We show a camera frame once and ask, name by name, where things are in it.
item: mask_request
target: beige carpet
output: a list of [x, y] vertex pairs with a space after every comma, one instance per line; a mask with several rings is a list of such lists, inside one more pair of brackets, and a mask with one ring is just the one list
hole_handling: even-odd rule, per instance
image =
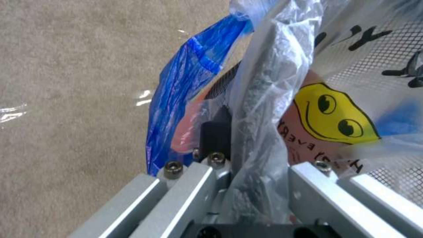
[[64, 237], [145, 171], [145, 90], [228, 2], [0, 0], [0, 237]]

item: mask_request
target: plastic bag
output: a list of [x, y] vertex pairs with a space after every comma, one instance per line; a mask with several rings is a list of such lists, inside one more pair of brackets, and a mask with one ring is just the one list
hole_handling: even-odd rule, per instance
[[149, 111], [146, 142], [149, 174], [155, 175], [168, 160], [191, 163], [191, 154], [181, 155], [170, 148], [175, 128], [187, 102], [222, 69], [231, 46], [250, 28], [247, 21], [225, 17], [190, 38], [163, 69]]
[[288, 218], [287, 150], [277, 123], [313, 59], [319, 1], [281, 1], [261, 22], [231, 86], [232, 169], [219, 222]]
[[[256, 29], [260, 36], [255, 33], [250, 45], [253, 50], [247, 52], [229, 96], [228, 104], [234, 114], [232, 158], [241, 164], [234, 165], [239, 173], [225, 198], [223, 210], [229, 213], [221, 216], [221, 222], [283, 222], [283, 215], [287, 214], [287, 152], [272, 137], [272, 125], [278, 127], [291, 164], [323, 160], [333, 163], [337, 172], [353, 169], [357, 174], [382, 164], [408, 161], [402, 168], [421, 171], [420, 147], [415, 148], [417, 153], [400, 147], [399, 157], [379, 165], [377, 159], [368, 158], [365, 161], [372, 168], [365, 168], [357, 158], [336, 160], [336, 155], [349, 144], [399, 135], [413, 137], [423, 131], [423, 3], [351, 1], [339, 2], [338, 9], [330, 3], [323, 2], [322, 28], [314, 41], [315, 59], [296, 95], [296, 83], [303, 79], [278, 78], [282, 62], [267, 58], [266, 50], [277, 48], [274, 44], [283, 41], [258, 40], [269, 37], [261, 32], [266, 19]], [[290, 49], [301, 51], [297, 46], [290, 42], [278, 52], [278, 57], [283, 58]], [[284, 73], [290, 72], [290, 66], [284, 65]], [[274, 92], [281, 86], [286, 91], [281, 91], [279, 98], [267, 97], [266, 90]], [[288, 107], [294, 95], [294, 103]], [[276, 122], [276, 115], [287, 107]]]

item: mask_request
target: yellow smiley face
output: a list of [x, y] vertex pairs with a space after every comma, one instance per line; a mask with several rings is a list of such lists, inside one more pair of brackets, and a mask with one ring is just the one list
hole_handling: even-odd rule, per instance
[[304, 86], [294, 102], [303, 127], [317, 139], [347, 144], [379, 139], [371, 120], [349, 96], [323, 83]]

